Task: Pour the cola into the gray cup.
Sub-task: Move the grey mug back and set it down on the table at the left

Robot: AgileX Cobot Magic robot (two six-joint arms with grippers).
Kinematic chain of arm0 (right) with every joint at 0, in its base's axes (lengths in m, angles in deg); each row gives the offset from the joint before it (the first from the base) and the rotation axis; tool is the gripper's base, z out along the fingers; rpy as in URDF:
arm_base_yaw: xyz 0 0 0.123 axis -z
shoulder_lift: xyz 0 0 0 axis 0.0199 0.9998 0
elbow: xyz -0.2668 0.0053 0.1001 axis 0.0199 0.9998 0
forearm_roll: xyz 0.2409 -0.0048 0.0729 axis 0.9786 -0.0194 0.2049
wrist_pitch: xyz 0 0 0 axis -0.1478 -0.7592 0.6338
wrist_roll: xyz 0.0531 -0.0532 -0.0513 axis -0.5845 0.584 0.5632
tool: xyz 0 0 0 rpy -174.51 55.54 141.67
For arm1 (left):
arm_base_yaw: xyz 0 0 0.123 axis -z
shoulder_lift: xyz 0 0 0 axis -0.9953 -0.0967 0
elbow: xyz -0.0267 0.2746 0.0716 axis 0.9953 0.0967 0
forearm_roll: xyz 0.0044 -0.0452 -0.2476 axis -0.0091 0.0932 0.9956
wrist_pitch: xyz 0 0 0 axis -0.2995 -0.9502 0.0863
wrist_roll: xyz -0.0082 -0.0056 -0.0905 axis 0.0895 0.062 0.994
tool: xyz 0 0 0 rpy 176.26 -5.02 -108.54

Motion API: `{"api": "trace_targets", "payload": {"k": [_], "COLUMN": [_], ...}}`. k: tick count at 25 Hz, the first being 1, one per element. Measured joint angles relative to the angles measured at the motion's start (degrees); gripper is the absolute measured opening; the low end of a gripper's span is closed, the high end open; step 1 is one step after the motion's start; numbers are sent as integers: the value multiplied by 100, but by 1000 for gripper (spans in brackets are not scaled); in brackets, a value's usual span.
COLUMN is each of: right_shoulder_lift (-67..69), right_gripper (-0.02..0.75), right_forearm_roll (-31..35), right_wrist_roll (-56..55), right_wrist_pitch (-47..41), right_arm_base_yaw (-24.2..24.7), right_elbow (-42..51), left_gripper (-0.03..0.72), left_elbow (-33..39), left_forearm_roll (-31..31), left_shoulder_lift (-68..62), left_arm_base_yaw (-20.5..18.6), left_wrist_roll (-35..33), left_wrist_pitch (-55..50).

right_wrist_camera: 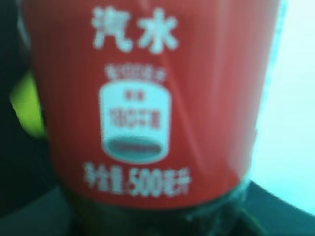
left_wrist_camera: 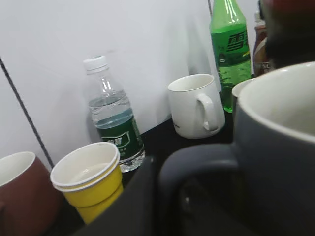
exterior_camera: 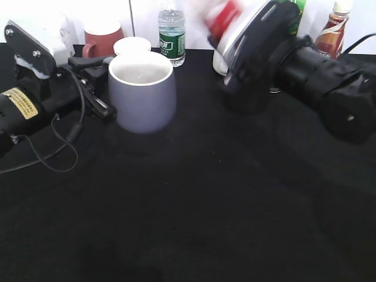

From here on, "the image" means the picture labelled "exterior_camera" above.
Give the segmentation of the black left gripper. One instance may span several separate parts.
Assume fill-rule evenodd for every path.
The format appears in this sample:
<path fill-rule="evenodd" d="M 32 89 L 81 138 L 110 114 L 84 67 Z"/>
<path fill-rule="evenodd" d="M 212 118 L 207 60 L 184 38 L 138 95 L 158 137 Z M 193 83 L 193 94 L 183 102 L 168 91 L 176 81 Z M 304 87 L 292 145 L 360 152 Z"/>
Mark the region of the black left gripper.
<path fill-rule="evenodd" d="M 86 116 L 104 124 L 114 121 L 116 109 L 102 97 L 108 90 L 108 66 L 103 65 L 108 65 L 112 59 L 113 56 L 69 58 L 71 67 L 58 68 L 55 76 L 48 79 L 48 96 L 43 99 L 45 112 L 65 116 L 79 110 L 79 123 Z"/>

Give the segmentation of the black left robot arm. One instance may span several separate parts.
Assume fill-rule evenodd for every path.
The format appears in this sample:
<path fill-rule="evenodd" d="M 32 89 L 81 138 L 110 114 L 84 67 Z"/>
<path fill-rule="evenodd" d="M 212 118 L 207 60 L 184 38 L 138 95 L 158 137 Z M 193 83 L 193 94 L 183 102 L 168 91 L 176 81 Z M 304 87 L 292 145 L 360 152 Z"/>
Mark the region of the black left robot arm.
<path fill-rule="evenodd" d="M 116 118 L 116 109 L 101 100 L 108 83 L 112 56 L 71 57 L 39 78 L 29 67 L 17 64 L 16 84 L 1 93 L 1 155 L 17 144 L 20 135 L 31 136 L 62 116 L 80 109 L 104 124 Z"/>

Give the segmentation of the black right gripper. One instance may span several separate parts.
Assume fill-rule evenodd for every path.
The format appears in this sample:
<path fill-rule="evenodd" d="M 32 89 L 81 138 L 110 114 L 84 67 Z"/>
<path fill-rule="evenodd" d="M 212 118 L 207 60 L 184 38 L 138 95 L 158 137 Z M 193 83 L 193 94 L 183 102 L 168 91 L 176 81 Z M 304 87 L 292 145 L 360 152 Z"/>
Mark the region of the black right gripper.
<path fill-rule="evenodd" d="M 233 112 L 259 113 L 266 107 L 275 64 L 272 54 L 290 39 L 300 10 L 290 1 L 255 1 L 235 19 L 220 39 L 227 67 L 222 93 Z"/>

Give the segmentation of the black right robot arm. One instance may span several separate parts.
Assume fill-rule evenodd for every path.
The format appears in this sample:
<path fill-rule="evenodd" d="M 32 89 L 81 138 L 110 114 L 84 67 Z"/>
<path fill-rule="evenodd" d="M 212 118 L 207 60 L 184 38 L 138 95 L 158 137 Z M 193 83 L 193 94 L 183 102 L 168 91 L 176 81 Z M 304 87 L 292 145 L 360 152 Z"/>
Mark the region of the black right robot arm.
<path fill-rule="evenodd" d="M 292 2 L 257 1 L 211 40 L 228 67 L 225 104 L 239 113 L 262 112 L 275 87 L 317 112 L 337 138 L 366 141 L 375 133 L 375 68 L 329 58 L 309 36 L 292 35 L 299 13 Z"/>

